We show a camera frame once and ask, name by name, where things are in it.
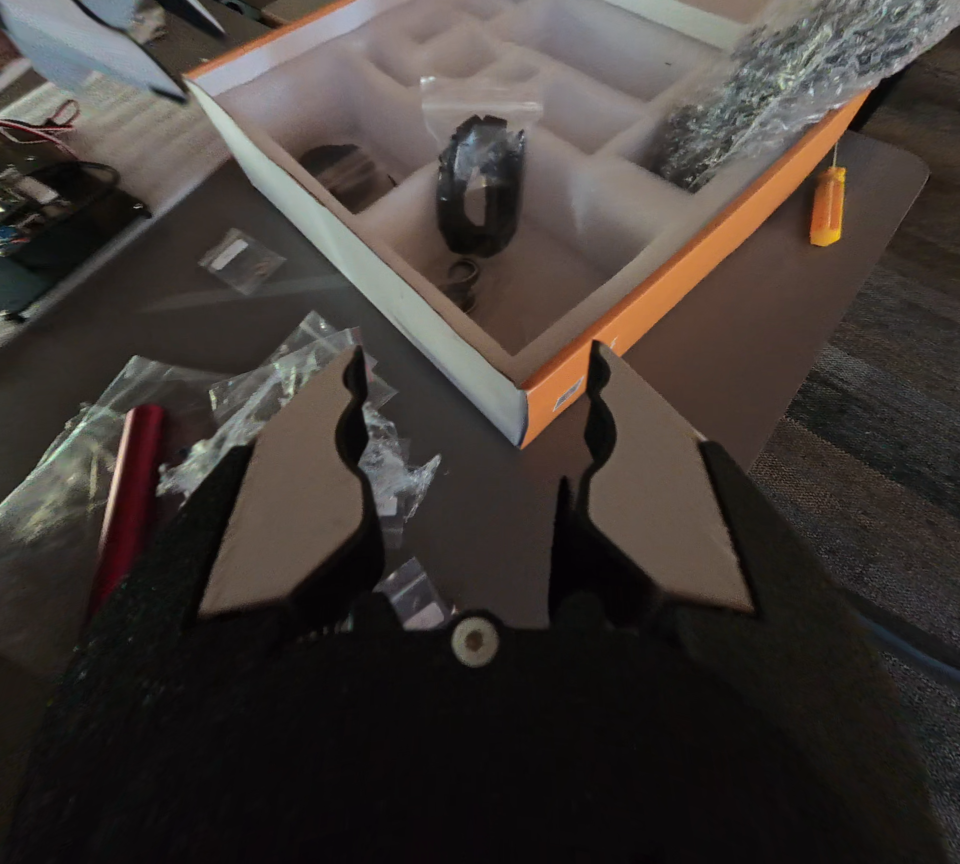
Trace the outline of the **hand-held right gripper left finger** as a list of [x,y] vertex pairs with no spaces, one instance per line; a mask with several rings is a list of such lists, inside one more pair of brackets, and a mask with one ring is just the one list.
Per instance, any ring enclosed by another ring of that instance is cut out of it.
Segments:
[[344,620],[385,567],[370,481],[361,347],[338,354],[260,430],[198,603],[198,620],[278,611]]

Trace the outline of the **small orange screwdriver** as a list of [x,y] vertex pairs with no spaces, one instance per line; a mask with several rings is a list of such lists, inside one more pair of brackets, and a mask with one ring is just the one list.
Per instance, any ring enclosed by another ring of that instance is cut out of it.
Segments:
[[817,248],[837,243],[843,235],[847,168],[839,162],[839,140],[834,142],[829,165],[820,174],[813,196],[808,241]]

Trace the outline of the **large clear zip bag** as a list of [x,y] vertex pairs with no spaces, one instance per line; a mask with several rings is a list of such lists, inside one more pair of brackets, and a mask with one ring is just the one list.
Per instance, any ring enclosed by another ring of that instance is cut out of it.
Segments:
[[164,409],[164,476],[213,435],[212,392],[228,377],[130,358],[2,501],[2,659],[42,679],[64,671],[86,617],[127,413],[145,404]]

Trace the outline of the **clear bag with black claw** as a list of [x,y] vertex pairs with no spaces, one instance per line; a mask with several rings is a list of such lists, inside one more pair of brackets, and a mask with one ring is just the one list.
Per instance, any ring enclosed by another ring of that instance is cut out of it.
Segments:
[[421,113],[438,147],[435,208],[451,253],[493,258],[520,225],[527,143],[545,110],[538,79],[419,79]]

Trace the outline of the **grey desk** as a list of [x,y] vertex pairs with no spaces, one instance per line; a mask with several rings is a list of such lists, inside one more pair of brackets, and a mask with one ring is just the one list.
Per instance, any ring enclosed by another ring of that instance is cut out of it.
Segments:
[[[844,237],[802,240],[812,185],[690,292],[625,360],[748,470],[833,335],[929,169],[902,149],[846,134]],[[198,267],[231,227],[286,258],[251,296]],[[420,463],[441,456],[390,554],[419,559],[459,609],[520,627],[546,621],[557,490],[587,462],[579,398],[525,450],[487,419],[317,253],[228,160],[64,304],[2,346],[2,497],[81,404],[136,354],[228,377],[257,367],[312,309],[359,327],[398,395],[386,415]]]

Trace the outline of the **orange and white kit box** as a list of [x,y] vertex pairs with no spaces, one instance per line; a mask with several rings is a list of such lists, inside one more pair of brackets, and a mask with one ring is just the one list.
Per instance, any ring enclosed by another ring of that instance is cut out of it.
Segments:
[[[643,152],[770,0],[337,0],[186,75],[249,181],[515,446],[791,196],[861,97],[696,194]],[[419,80],[542,93],[521,221],[464,313]]]

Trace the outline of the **small clear bag of washers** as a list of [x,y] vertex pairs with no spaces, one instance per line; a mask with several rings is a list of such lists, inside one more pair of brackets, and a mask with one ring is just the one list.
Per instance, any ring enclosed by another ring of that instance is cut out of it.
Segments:
[[231,227],[198,259],[198,267],[241,296],[254,295],[286,263],[260,240]]

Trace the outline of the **red electric screwdriver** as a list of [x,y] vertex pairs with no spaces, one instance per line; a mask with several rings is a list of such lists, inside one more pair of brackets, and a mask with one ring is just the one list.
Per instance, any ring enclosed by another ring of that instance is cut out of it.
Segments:
[[85,622],[96,617],[126,580],[145,546],[157,496],[165,420],[164,408],[156,403],[137,405],[125,416]]

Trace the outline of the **bubble wrap bundle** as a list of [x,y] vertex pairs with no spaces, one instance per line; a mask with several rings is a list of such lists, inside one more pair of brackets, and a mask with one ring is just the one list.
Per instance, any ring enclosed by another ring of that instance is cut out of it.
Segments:
[[770,0],[673,103],[644,155],[696,193],[730,161],[786,144],[958,26],[959,0]]

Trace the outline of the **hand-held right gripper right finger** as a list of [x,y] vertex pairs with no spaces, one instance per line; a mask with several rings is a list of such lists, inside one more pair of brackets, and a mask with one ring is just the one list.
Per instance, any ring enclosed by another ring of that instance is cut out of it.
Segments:
[[608,345],[591,344],[587,367],[589,460],[558,487],[551,620],[580,598],[612,626],[673,607],[753,617],[706,439]]

